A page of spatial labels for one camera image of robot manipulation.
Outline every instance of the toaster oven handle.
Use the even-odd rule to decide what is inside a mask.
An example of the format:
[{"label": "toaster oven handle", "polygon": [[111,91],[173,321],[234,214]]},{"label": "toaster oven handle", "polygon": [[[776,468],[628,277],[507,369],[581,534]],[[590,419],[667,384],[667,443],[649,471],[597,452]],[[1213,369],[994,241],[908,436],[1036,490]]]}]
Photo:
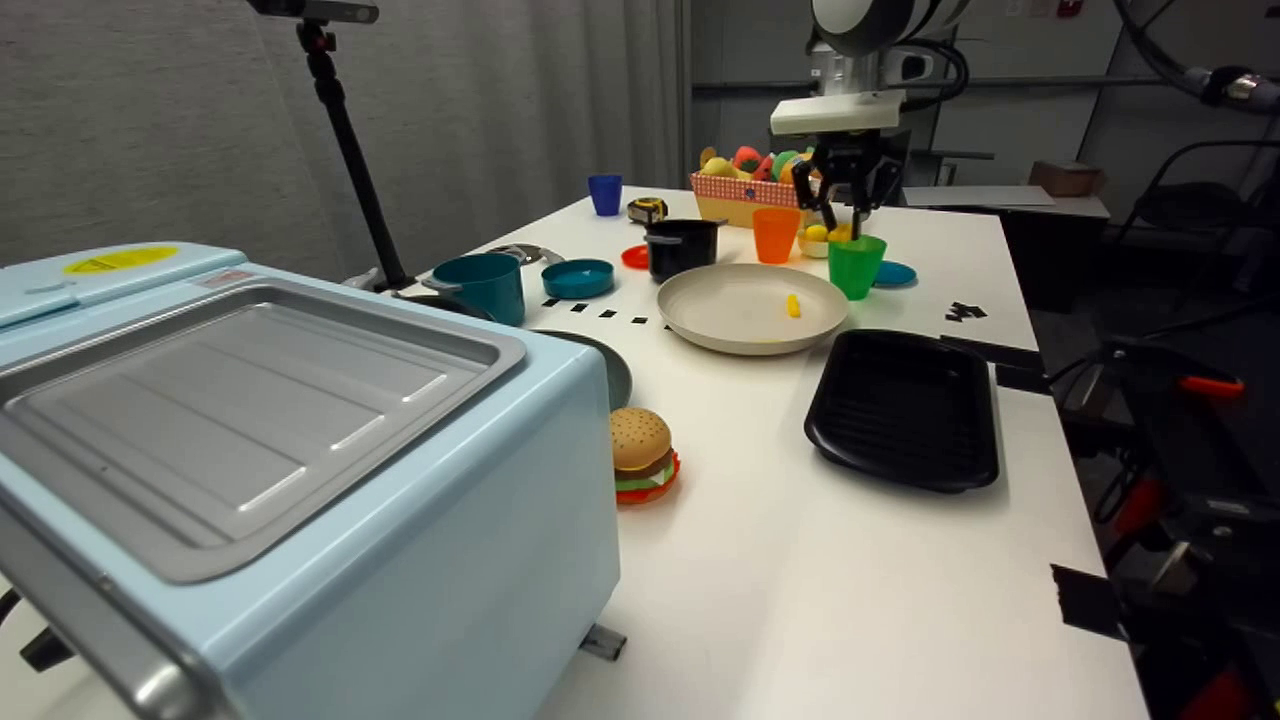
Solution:
[{"label": "toaster oven handle", "polygon": [[229,714],[126,610],[0,501],[0,571],[134,714]]}]

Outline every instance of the black plate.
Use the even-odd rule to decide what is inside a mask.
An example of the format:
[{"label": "black plate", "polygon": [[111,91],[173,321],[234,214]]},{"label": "black plate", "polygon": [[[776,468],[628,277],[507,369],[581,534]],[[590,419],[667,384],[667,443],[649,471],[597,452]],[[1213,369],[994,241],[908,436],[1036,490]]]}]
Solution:
[{"label": "black plate", "polygon": [[985,361],[903,331],[842,331],[807,403],[807,439],[855,471],[939,490],[1001,475]]}]

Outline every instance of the blue cup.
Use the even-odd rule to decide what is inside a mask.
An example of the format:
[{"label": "blue cup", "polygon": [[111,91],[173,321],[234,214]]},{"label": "blue cup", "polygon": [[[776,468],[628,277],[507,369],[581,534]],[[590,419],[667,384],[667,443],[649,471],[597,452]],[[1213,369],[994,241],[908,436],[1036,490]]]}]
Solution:
[{"label": "blue cup", "polygon": [[468,315],[497,322],[524,322],[524,283],[517,256],[456,256],[422,277],[427,289],[445,291]]},{"label": "blue cup", "polygon": [[597,214],[620,214],[625,175],[586,175],[586,190],[590,190]]}]

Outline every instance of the white table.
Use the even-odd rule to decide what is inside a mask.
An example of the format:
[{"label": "white table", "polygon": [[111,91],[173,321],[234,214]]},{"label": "white table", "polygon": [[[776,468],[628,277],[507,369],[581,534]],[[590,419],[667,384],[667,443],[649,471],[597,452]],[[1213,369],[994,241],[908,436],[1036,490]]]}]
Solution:
[{"label": "white table", "polygon": [[[695,214],[687,190],[662,194],[673,214]],[[855,305],[860,328],[1036,348],[994,219],[880,212],[871,231],[920,289],[871,291]],[[617,261],[639,235],[572,202],[497,245]],[[750,261],[742,226],[720,231],[720,261]],[[545,307],[537,273],[524,277],[529,322],[628,355],[632,403],[657,407],[685,456],[674,494],[620,513],[625,578],[602,624],[632,636],[625,661],[581,655],[547,720],[1144,714],[1128,648],[1060,624],[1048,563],[1105,567],[1053,399],[994,386],[1003,475],[992,486],[885,486],[823,465],[800,431],[823,348],[709,355],[658,328],[639,273],[620,268],[620,291],[585,310]],[[953,301],[986,321],[947,322]],[[23,604],[0,633],[2,720],[123,714],[85,661],[30,676],[17,655],[30,633]]]}]

